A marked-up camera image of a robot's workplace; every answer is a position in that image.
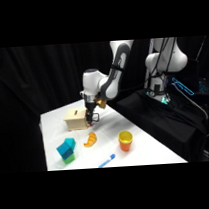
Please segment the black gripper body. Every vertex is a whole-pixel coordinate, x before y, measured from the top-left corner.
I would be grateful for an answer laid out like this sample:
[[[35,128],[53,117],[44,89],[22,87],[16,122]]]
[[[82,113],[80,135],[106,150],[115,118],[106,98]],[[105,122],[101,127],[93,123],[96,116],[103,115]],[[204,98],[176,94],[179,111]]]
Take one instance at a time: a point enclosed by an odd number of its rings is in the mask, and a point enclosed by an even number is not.
[[[87,115],[92,115],[96,107],[95,103],[88,102],[88,103],[85,103],[84,105],[86,106],[86,109],[87,109]]]

